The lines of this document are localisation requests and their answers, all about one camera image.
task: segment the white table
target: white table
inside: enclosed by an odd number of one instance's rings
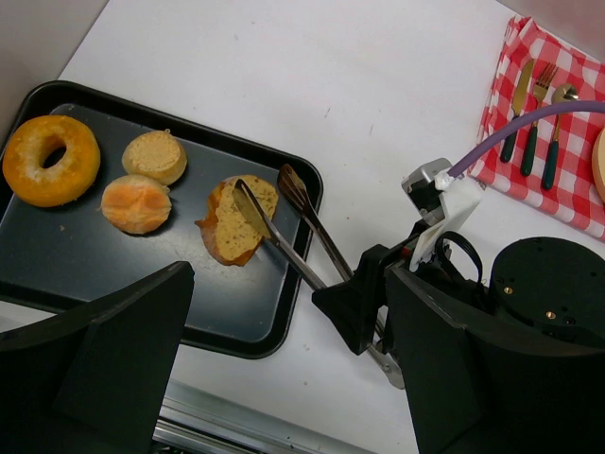
[[[325,183],[321,219],[355,265],[418,220],[402,177],[475,143],[511,15],[486,0],[112,0],[61,78],[308,159]],[[526,236],[605,256],[491,190],[461,232],[486,272]],[[338,281],[317,241],[308,262]],[[22,320],[28,311],[0,306]],[[277,353],[250,361],[182,346],[172,377],[371,451],[417,451],[406,394],[350,354],[305,285]]]

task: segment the toasted bread slice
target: toasted bread slice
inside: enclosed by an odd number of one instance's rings
[[[243,180],[270,218],[275,215],[279,195],[275,187],[253,175],[242,175],[222,181],[208,198],[208,216],[196,221],[206,249],[217,262],[240,267],[254,255],[261,235],[249,225],[233,201],[233,187]]]

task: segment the black baking tray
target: black baking tray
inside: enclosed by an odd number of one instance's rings
[[[101,168],[81,198],[50,209],[22,202],[0,179],[0,299],[58,313],[187,260],[196,285],[182,343],[243,358],[273,353],[289,327],[298,274],[265,242],[245,267],[219,265],[194,221],[206,217],[207,198],[221,180],[254,174],[276,184],[283,164],[294,167],[319,208],[318,171],[302,158],[67,81],[47,82],[27,95],[3,154],[19,125],[45,114],[86,124],[101,149]],[[99,211],[103,189],[125,175],[121,156],[132,139],[166,129],[188,159],[184,175],[171,186],[170,218],[146,236],[123,234]],[[274,223],[306,256],[311,233],[283,197]]]

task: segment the checkered cloth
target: checkered cloth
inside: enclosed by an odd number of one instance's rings
[[[502,128],[512,119],[512,97],[521,69],[529,58],[535,60],[528,91],[548,62],[559,68],[543,105],[550,104],[555,87],[572,83],[580,99],[605,100],[605,65],[586,56],[539,28],[531,18],[513,17],[509,21],[492,89],[481,119],[478,141]],[[533,96],[527,96],[524,112],[536,108]],[[555,117],[538,123],[538,140],[533,171],[521,175],[520,167],[529,126],[517,133],[512,160],[500,162],[504,142],[491,149],[470,169],[470,174],[495,189],[524,201],[586,233],[605,240],[605,205],[596,192],[591,155],[593,144],[605,126],[601,113],[567,113],[562,116],[559,136],[559,161],[554,186],[541,187],[548,144]]]

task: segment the bread roll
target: bread roll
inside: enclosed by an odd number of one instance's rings
[[[172,209],[168,188],[144,175],[126,175],[105,188],[103,216],[129,234],[141,235],[160,227]]]
[[[145,175],[168,186],[185,171],[187,156],[170,131],[152,131],[129,143],[122,155],[122,166],[129,174]]]

